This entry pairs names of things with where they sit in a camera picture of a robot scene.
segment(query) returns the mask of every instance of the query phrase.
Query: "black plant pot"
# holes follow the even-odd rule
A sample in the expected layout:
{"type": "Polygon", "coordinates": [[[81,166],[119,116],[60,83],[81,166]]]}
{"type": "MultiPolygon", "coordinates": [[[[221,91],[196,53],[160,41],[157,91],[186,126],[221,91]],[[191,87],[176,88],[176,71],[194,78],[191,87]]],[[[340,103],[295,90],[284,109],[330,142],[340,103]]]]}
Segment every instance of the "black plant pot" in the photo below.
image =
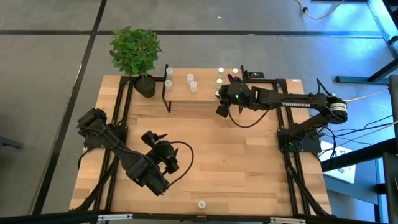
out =
{"type": "Polygon", "coordinates": [[[140,75],[134,82],[134,87],[146,98],[153,97],[155,95],[156,82],[152,75],[143,76],[140,75]]]}

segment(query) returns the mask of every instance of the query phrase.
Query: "gray floor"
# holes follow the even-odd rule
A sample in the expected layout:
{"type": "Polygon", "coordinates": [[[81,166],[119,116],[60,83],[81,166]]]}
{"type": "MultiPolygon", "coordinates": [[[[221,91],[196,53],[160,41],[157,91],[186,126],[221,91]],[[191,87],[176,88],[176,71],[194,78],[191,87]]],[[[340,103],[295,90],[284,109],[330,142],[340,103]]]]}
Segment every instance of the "gray floor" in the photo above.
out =
{"type": "MultiPolygon", "coordinates": [[[[306,0],[322,15],[336,3],[306,0]]],[[[100,1],[1,1],[0,30],[91,30],[100,1]]],[[[320,21],[302,17],[294,0],[281,1],[108,1],[100,30],[123,26],[154,30],[378,31],[365,3],[344,3],[320,21]]],[[[299,78],[306,92],[316,78],[343,99],[385,86],[333,82],[336,75],[369,76],[393,58],[381,36],[160,35],[164,53],[150,73],[172,67],[238,67],[269,78],[299,78]]],[[[44,212],[68,209],[83,139],[76,121],[93,107],[103,75],[120,75],[109,56],[111,36],[97,36],[71,122],[45,202],[44,212]]],[[[0,136],[25,142],[23,150],[0,150],[0,217],[29,213],[75,81],[88,36],[0,35],[0,136]]],[[[361,128],[391,114],[388,92],[349,105],[349,121],[332,129],[361,128]]],[[[393,137],[392,128],[362,139],[376,143],[393,137]]],[[[350,149],[362,145],[349,143],[350,149]]],[[[329,193],[339,217],[372,220],[366,202],[329,193]]]]}

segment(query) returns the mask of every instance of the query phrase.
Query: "wooden tabletop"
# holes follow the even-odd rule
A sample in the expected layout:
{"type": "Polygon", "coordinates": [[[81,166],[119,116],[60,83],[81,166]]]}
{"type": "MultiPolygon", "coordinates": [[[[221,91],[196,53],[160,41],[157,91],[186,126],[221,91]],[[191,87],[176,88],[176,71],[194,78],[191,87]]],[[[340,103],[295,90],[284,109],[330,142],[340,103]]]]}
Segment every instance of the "wooden tabletop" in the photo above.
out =
{"type": "MultiPolygon", "coordinates": [[[[224,69],[223,84],[229,83],[227,74],[232,74],[232,68],[224,69]]],[[[219,101],[216,95],[216,81],[218,68],[173,68],[172,90],[166,91],[164,98],[167,101],[219,101]],[[193,74],[193,79],[198,83],[198,91],[192,93],[187,83],[187,75],[193,74]]]]}
{"type": "MultiPolygon", "coordinates": [[[[119,80],[120,76],[104,76],[99,91],[96,107],[108,114],[108,122],[113,113],[119,80]]],[[[255,85],[272,88],[268,84],[255,85]]],[[[300,80],[287,80],[287,85],[290,93],[303,93],[300,80]]],[[[282,154],[278,150],[278,120],[275,110],[270,111],[254,127],[239,128],[229,118],[222,118],[215,113],[217,102],[173,102],[172,112],[168,113],[161,94],[161,82],[157,83],[156,94],[152,98],[144,98],[136,91],[133,92],[127,121],[129,134],[126,144],[132,150],[147,153],[150,148],[141,141],[141,135],[148,130],[157,134],[167,133],[166,140],[185,141],[192,146],[195,151],[193,166],[183,179],[158,197],[147,187],[139,187],[131,181],[120,167],[112,212],[280,216],[292,214],[286,169],[282,154]],[[201,200],[206,202],[204,210],[198,208],[198,202],[201,200]]],[[[239,114],[237,107],[231,108],[232,116],[242,125],[251,124],[263,113],[246,109],[239,114]]],[[[307,109],[294,108],[292,112],[296,123],[309,118],[307,109]]],[[[174,147],[180,148],[177,156],[180,170],[165,176],[169,182],[180,176],[191,160],[189,149],[183,145],[174,147]]],[[[103,154],[104,149],[97,149],[83,158],[70,208],[79,206],[93,190],[100,174],[103,154]]],[[[306,186],[323,209],[331,212],[320,163],[312,154],[300,155],[306,186]]],[[[303,212],[299,192],[296,186],[299,211],[303,212]]],[[[101,208],[104,207],[105,195],[106,193],[102,196],[101,208]]]]}

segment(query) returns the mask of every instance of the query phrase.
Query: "white cable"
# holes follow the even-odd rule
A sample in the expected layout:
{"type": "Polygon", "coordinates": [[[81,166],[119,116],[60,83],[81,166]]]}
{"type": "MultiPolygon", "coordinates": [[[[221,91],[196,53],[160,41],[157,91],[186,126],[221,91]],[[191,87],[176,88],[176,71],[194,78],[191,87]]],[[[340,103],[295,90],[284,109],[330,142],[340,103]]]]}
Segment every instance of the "white cable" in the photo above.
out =
{"type": "Polygon", "coordinates": [[[342,146],[342,145],[344,145],[344,144],[347,144],[347,143],[349,143],[349,142],[351,142],[351,141],[354,141],[355,139],[359,139],[359,138],[361,138],[361,137],[365,137],[365,136],[367,136],[367,135],[369,135],[369,134],[373,134],[373,133],[375,133],[375,132],[381,131],[381,130],[383,130],[383,129],[385,129],[385,128],[388,128],[389,126],[392,126],[392,125],[394,125],[394,124],[396,124],[396,123],[398,123],[398,121],[395,121],[395,122],[393,122],[393,123],[391,123],[391,124],[388,124],[388,125],[386,125],[386,126],[384,126],[384,127],[382,127],[382,128],[379,128],[379,129],[377,129],[377,130],[375,130],[375,131],[372,131],[372,132],[363,134],[363,135],[361,135],[361,136],[359,136],[359,137],[356,137],[356,138],[354,138],[354,139],[351,139],[351,140],[349,140],[349,141],[346,141],[346,142],[344,142],[343,144],[340,144],[340,145],[338,145],[338,146],[336,146],[336,147],[339,147],[339,146],[342,146]]]}
{"type": "Polygon", "coordinates": [[[360,97],[353,98],[353,99],[349,99],[349,100],[343,100],[343,101],[345,101],[345,102],[351,102],[351,101],[355,101],[355,100],[360,100],[360,99],[363,99],[363,98],[365,98],[365,97],[373,96],[373,95],[376,95],[376,94],[378,94],[378,93],[382,93],[382,92],[387,91],[387,90],[388,90],[388,88],[386,88],[385,90],[380,90],[380,91],[377,91],[377,92],[368,94],[368,95],[360,96],[360,97]]]}
{"type": "MultiPolygon", "coordinates": [[[[302,9],[306,8],[306,7],[304,6],[304,4],[301,2],[301,0],[294,0],[294,1],[296,1],[296,2],[301,6],[302,9]]],[[[313,20],[323,19],[323,18],[325,18],[326,16],[329,16],[329,15],[330,15],[334,10],[336,10],[343,2],[345,2],[345,0],[342,0],[334,9],[332,9],[330,12],[328,12],[327,14],[325,14],[324,16],[321,16],[321,17],[319,17],[319,18],[314,18],[314,17],[312,17],[312,16],[308,13],[308,9],[305,10],[305,13],[309,16],[309,18],[311,18],[311,19],[313,19],[313,20]]]]}

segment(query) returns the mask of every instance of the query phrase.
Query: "green plant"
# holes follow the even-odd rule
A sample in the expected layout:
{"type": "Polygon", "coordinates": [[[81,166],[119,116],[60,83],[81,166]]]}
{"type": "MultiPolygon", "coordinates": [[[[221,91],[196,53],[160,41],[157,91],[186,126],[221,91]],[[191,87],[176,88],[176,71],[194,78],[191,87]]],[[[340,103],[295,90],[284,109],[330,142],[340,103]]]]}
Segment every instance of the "green plant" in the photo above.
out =
{"type": "Polygon", "coordinates": [[[130,30],[129,26],[113,33],[113,50],[109,51],[113,65],[126,75],[146,77],[147,71],[155,68],[157,53],[162,51],[156,33],[142,29],[130,30]]]}

